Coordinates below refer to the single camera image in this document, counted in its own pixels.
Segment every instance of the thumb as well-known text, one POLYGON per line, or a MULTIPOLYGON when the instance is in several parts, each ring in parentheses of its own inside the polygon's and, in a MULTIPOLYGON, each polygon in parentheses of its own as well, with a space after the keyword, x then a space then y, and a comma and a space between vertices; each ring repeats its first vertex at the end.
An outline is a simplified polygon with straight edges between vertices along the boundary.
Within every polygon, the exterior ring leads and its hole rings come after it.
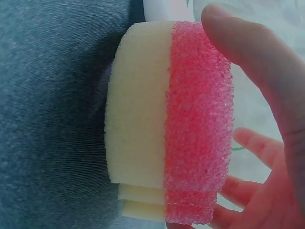
POLYGON ((269 103, 285 144, 287 169, 305 212, 305 64, 265 26, 215 5, 202 13, 213 45, 239 65, 269 103))

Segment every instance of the blue denim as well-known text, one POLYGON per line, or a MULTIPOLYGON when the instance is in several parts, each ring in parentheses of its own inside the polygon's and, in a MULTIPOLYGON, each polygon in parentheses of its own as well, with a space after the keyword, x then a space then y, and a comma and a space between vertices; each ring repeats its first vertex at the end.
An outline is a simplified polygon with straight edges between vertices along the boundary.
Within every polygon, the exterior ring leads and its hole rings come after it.
POLYGON ((142 0, 0 1, 0 228, 163 229, 120 216, 107 83, 142 0))

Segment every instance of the white object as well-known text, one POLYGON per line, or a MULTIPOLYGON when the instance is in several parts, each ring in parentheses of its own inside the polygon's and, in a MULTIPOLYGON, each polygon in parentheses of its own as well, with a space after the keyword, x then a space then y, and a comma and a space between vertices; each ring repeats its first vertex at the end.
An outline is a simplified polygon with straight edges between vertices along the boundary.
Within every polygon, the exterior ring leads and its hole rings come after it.
POLYGON ((143 0, 146 21, 195 21, 193 0, 143 0))

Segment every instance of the foam layer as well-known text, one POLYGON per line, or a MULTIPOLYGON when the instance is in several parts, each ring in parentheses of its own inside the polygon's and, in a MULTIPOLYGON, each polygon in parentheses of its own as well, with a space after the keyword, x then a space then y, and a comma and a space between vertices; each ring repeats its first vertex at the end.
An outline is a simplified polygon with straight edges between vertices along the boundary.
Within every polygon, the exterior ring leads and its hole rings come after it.
POLYGON ((164 206, 165 190, 120 184, 119 199, 164 206))
POLYGON ((230 63, 200 23, 175 24, 167 93, 167 189, 218 191, 231 152, 233 87, 230 63))
POLYGON ((163 188, 164 123, 174 22, 132 26, 113 63, 105 117, 113 183, 163 188))
POLYGON ((162 205, 124 200, 122 215, 131 218, 164 222, 165 208, 162 205))

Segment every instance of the finger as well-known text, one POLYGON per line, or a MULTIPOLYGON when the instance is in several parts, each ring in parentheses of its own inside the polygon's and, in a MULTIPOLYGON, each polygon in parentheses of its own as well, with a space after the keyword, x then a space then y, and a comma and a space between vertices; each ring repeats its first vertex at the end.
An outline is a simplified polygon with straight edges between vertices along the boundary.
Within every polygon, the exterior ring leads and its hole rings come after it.
POLYGON ((176 223, 166 223, 167 229, 194 229, 190 225, 182 225, 176 223))
POLYGON ((276 157, 284 153, 282 142, 247 128, 240 127, 234 130, 233 138, 240 145, 250 150, 269 168, 273 167, 276 157))
POLYGON ((214 208, 213 220, 209 223, 209 226, 213 229, 229 228, 239 215, 240 212, 226 209, 217 204, 214 208))
POLYGON ((215 16, 220 11, 223 10, 214 5, 203 10, 206 34, 259 87, 271 106, 285 145, 295 145, 305 137, 304 62, 270 29, 240 18, 215 16))
POLYGON ((230 202, 244 208, 249 204, 254 193, 261 185, 260 183, 245 181, 227 175, 223 189, 219 193, 230 202))

